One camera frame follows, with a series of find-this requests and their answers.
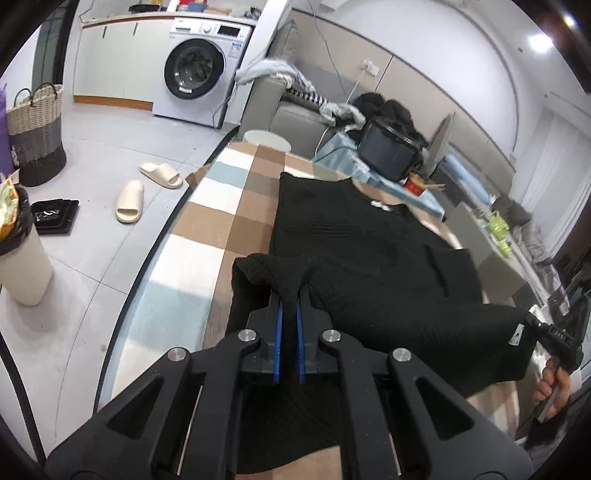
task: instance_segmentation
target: ceiling light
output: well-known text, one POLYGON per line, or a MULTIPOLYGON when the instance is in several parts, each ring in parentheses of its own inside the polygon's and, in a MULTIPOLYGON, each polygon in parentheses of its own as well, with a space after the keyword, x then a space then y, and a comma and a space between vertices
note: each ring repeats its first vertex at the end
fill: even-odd
POLYGON ((529 37, 530 47, 538 53, 546 53, 554 45, 552 39, 545 33, 539 33, 529 37))
POLYGON ((566 23, 566 26, 569 28, 574 28, 577 25, 577 22, 574 21, 574 18, 571 17, 570 15, 565 15, 563 17, 564 23, 566 23))

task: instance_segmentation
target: white stool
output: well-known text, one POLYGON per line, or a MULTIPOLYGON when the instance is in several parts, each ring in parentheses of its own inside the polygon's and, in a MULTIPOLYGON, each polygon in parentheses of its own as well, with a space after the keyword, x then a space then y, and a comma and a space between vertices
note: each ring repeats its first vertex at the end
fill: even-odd
POLYGON ((281 152, 291 152, 291 145, 285 138, 266 130, 249 130, 244 134, 243 140, 255 145, 275 148, 281 152))

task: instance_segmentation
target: window curtain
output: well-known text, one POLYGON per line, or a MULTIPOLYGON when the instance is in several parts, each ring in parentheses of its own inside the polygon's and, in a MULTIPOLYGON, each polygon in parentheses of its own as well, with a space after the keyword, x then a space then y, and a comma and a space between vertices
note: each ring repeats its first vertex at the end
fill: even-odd
POLYGON ((591 141, 560 115, 544 110, 517 163, 511 196, 532 213, 554 256, 591 193, 591 141))

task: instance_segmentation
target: tiled floor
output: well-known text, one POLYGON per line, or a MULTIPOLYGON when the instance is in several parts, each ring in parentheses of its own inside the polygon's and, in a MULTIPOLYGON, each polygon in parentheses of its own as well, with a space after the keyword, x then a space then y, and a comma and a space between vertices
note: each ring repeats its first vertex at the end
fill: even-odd
POLYGON ((0 329, 33 406, 46 452, 92 413, 113 327, 140 266, 187 185, 163 189, 139 173, 145 161, 167 162, 184 177, 203 165, 223 138, 200 125, 149 112, 75 105, 63 115, 66 168, 27 189, 31 202, 80 200, 70 236, 42 237, 55 269, 37 307, 0 294, 0 329), (136 225, 115 219, 121 186, 144 184, 136 225))

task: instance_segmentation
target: washing machine door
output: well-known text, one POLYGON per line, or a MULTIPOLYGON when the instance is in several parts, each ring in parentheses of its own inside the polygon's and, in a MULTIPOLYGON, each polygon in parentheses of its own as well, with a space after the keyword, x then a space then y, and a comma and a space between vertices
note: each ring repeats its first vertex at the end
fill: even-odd
POLYGON ((168 56, 164 81, 175 97, 192 100, 215 87, 223 70, 223 54, 216 46, 202 38, 191 38, 168 56))

